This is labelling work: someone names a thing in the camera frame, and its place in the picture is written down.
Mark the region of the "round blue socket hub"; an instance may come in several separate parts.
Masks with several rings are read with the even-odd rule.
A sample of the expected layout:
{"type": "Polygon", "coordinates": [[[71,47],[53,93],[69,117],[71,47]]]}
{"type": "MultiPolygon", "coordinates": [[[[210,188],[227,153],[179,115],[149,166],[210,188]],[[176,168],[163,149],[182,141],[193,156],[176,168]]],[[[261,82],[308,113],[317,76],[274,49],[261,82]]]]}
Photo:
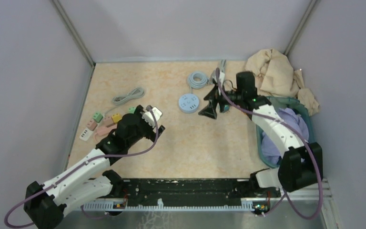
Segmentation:
{"type": "Polygon", "coordinates": [[[179,109],[185,114],[192,114],[199,108],[200,101],[198,96],[188,93],[182,95],[178,100],[179,109]]]}

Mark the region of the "pink power strip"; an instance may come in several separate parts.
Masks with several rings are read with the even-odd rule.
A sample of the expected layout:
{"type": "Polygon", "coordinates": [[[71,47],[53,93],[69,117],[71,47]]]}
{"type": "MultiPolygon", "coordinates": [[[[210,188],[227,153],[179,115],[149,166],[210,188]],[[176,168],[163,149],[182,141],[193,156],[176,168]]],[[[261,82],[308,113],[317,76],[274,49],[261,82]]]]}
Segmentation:
{"type": "Polygon", "coordinates": [[[117,125],[111,125],[111,126],[100,126],[96,129],[96,133],[98,136],[106,136],[112,131],[113,129],[116,129],[117,125]]]}

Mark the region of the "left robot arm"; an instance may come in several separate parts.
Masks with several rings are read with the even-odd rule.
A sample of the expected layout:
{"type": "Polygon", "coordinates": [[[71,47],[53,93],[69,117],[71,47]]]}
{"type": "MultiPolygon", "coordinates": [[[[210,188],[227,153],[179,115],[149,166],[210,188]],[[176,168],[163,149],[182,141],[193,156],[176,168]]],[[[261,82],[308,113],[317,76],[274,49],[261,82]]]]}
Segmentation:
{"type": "Polygon", "coordinates": [[[76,208],[96,198],[119,197],[124,191],[123,179],[109,167],[123,157],[143,138],[153,144],[165,130],[157,107],[137,106],[125,114],[94,149],[71,168],[42,184],[34,181],[26,188],[23,209],[39,229],[54,229],[76,208]]]}

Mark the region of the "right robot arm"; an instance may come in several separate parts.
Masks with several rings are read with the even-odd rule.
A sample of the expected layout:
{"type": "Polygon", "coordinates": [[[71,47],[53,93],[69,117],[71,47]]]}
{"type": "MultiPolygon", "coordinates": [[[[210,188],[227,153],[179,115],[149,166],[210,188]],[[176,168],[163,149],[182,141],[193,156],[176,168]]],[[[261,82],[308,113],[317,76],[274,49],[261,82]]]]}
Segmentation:
{"type": "Polygon", "coordinates": [[[270,100],[258,95],[254,74],[251,71],[236,74],[237,87],[227,91],[220,69],[215,70],[214,87],[204,97],[208,105],[199,115],[217,118],[218,106],[230,105],[247,114],[249,119],[261,128],[277,147],[282,158],[277,168],[259,170],[250,175],[249,190],[261,197],[270,187],[293,192],[309,185],[322,186],[322,148],[307,140],[277,113],[270,100]]]}

